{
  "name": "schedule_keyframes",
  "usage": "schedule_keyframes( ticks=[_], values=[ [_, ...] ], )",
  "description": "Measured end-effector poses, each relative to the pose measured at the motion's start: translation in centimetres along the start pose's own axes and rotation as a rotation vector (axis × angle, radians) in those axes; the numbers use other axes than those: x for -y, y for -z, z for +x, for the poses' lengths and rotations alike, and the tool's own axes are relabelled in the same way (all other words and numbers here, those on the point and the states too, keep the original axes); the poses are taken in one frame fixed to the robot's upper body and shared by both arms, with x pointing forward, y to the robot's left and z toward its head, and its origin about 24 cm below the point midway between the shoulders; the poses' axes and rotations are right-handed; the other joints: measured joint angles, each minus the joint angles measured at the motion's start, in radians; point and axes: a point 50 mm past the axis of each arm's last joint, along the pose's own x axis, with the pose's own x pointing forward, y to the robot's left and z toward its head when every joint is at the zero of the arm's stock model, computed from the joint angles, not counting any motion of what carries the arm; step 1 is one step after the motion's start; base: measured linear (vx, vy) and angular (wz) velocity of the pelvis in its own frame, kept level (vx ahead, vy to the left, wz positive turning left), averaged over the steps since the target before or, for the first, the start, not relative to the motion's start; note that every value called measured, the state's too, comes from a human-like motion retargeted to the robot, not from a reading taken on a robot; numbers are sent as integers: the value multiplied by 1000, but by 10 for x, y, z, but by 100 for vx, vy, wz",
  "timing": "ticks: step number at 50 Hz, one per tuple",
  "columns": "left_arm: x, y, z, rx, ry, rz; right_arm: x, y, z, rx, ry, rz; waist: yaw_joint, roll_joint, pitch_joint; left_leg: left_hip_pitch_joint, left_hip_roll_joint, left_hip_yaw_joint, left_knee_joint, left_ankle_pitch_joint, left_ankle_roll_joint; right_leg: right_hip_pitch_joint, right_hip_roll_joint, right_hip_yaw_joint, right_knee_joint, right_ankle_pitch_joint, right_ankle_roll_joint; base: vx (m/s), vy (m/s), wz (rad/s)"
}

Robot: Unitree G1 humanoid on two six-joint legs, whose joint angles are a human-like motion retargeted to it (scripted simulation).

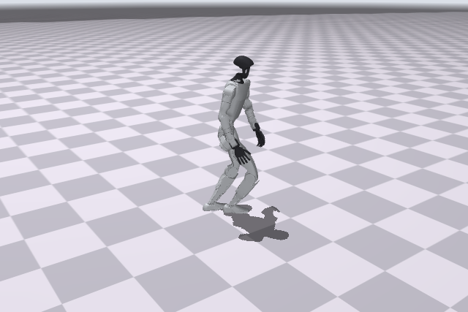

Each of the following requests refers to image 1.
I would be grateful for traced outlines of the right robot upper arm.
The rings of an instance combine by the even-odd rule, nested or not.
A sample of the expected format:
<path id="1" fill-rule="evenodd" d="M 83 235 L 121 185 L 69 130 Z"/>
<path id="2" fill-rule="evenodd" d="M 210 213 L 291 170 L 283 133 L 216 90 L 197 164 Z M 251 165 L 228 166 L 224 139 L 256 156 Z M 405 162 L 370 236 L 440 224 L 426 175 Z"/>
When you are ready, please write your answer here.
<path id="1" fill-rule="evenodd" d="M 236 87 L 234 85 L 228 85 L 227 87 L 224 88 L 222 103 L 221 103 L 219 116 L 218 116 L 219 121 L 222 115 L 227 115 L 226 112 L 230 109 L 231 102 L 233 98 L 235 97 L 235 93 L 236 93 L 235 90 L 236 90 Z"/>

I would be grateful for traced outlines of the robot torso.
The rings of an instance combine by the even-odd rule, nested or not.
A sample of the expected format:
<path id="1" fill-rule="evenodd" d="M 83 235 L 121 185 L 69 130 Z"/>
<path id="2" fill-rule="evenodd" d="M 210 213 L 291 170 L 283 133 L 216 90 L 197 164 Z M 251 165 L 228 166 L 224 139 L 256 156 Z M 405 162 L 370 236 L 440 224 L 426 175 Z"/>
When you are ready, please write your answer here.
<path id="1" fill-rule="evenodd" d="M 240 84 L 240 83 L 237 83 L 237 82 L 240 82 L 240 80 L 238 80 L 238 79 L 234 80 L 235 82 L 230 81 L 230 80 L 228 80 L 225 87 L 227 87 L 228 85 L 234 85 L 236 87 L 236 90 L 235 90 L 236 93 L 235 93 L 235 97 L 233 98 L 233 100 L 231 102 L 230 109 L 226 113 L 229 116 L 229 123 L 230 123 L 231 129 L 233 131 L 232 134 L 234 135 L 234 121 L 240 115 L 242 107 L 243 107 L 244 102 L 245 102 L 245 99 L 247 97 L 248 82 L 247 82 L 247 80 L 243 79 L 244 84 Z M 223 98 L 223 96 L 222 96 L 222 98 Z M 222 126 L 220 125 L 219 131 L 218 131 L 218 138 L 219 138 L 220 142 L 221 142 L 220 137 L 224 134 L 221 127 Z"/>

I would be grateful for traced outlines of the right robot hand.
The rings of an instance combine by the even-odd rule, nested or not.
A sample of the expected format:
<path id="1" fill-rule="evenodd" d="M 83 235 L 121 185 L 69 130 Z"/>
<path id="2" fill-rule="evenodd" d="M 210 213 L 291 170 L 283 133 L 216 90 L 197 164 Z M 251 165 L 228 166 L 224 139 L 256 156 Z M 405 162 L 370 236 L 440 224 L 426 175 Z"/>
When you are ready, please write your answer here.
<path id="1" fill-rule="evenodd" d="M 239 164 L 241 165 L 240 160 L 242 161 L 243 164 L 245 164 L 244 161 L 245 161 L 246 163 L 248 163 L 248 161 L 245 159 L 245 157 L 246 157 L 249 161 L 250 161 L 250 159 L 249 159 L 249 157 L 245 154 L 245 152 L 247 152 L 247 153 L 250 154 L 250 155 L 251 155 L 251 153 L 248 152 L 247 150 L 244 150 L 242 147 L 239 147 L 240 145 L 239 145 L 238 141 L 237 141 L 236 139 L 235 139 L 235 141 L 237 142 L 238 145 L 235 146 L 234 148 L 231 146 L 231 144 L 230 144 L 230 146 L 231 146 L 231 148 L 232 148 L 233 150 L 235 149 L 235 157 L 237 158 Z M 245 151 L 245 152 L 244 152 L 244 151 Z M 245 156 L 245 157 L 244 157 L 244 156 Z M 242 159 L 241 157 L 243 157 L 244 161 L 243 161 L 243 159 Z M 240 158 L 240 160 L 239 160 L 239 158 Z"/>

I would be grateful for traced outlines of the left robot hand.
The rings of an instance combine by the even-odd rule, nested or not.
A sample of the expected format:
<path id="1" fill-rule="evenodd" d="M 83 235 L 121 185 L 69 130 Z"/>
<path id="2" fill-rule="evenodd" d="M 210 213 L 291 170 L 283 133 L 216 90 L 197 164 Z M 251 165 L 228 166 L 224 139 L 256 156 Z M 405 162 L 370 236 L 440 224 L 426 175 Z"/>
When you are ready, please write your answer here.
<path id="1" fill-rule="evenodd" d="M 256 129 L 253 129 L 253 131 L 256 132 L 256 136 L 257 136 L 257 139 L 258 139 L 257 146 L 262 147 L 265 144 L 265 137 L 264 137 L 263 133 L 260 131 L 260 127 L 259 127 L 258 123 L 255 123 L 254 126 L 255 126 Z"/>

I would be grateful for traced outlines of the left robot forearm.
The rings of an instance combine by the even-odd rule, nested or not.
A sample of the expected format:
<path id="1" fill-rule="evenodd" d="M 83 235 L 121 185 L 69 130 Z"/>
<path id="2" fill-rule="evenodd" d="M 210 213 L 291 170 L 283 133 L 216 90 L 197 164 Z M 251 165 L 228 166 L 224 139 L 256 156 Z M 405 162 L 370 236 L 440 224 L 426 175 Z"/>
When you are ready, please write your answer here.
<path id="1" fill-rule="evenodd" d="M 250 100 L 251 101 L 251 100 Z M 250 126 L 252 129 L 256 129 L 254 124 L 257 123 L 257 120 L 254 116 L 254 112 L 253 112 L 253 107 L 251 106 L 250 108 L 246 109 L 244 112 L 246 113 L 246 116 L 248 118 L 248 122 L 250 123 Z M 258 124 L 259 125 L 259 124 Z"/>

